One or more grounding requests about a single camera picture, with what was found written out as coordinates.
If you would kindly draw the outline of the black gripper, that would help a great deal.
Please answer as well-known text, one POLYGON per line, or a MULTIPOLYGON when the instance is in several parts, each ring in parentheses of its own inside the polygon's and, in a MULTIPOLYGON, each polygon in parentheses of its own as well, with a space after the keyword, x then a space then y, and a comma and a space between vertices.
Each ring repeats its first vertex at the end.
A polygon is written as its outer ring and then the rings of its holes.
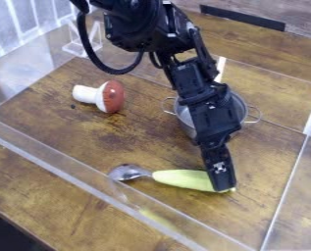
POLYGON ((235 176, 229 151, 222 144, 241 129, 242 121, 230 88, 225 83, 183 83, 177 93, 177 107, 186 110, 186 116, 179 119, 189 125, 191 139, 201 146, 213 190, 226 191, 235 186, 235 176))

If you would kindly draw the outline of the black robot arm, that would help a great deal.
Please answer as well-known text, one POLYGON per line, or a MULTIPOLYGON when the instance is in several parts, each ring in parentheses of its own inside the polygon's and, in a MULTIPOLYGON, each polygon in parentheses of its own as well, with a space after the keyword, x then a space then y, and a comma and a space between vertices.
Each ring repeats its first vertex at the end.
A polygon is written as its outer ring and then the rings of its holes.
POLYGON ((104 36, 127 52, 148 55, 189 109, 206 173, 214 191, 235 186, 234 169, 225 143, 241 129, 229 86, 215 82, 217 66, 199 29, 169 0, 69 0, 77 8, 80 41, 94 65, 111 75, 132 71, 136 63, 110 68, 95 55, 87 33, 90 7, 103 10, 104 36))

